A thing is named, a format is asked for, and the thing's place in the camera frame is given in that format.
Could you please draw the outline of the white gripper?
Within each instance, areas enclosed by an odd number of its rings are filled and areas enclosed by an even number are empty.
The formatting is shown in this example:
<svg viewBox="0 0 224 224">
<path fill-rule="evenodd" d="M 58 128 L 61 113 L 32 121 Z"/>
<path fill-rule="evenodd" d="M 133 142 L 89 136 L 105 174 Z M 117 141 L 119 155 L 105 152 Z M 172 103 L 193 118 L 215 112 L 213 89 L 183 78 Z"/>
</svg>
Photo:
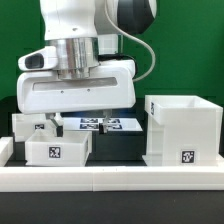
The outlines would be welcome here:
<svg viewBox="0 0 224 224">
<path fill-rule="evenodd" d="M 99 133 L 106 134 L 111 109 L 130 108 L 136 102 L 134 73 L 132 60 L 104 61 L 85 79 L 60 80 L 55 71 L 25 72 L 17 81 L 18 107 L 23 114 L 48 113 L 57 137 L 63 136 L 60 112 L 104 110 Z"/>
</svg>

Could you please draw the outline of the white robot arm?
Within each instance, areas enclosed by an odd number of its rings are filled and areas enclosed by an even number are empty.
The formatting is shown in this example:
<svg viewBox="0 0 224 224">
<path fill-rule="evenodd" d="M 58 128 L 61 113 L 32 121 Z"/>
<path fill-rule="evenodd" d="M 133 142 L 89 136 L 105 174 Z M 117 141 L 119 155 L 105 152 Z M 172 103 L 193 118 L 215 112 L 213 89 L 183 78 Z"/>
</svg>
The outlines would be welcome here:
<svg viewBox="0 0 224 224">
<path fill-rule="evenodd" d="M 156 0 L 39 0 L 45 47 L 21 57 L 17 102 L 24 114 L 43 113 L 63 135 L 62 112 L 101 110 L 99 130 L 108 130 L 114 109 L 135 102 L 137 66 L 102 40 L 131 40 L 153 23 Z"/>
</svg>

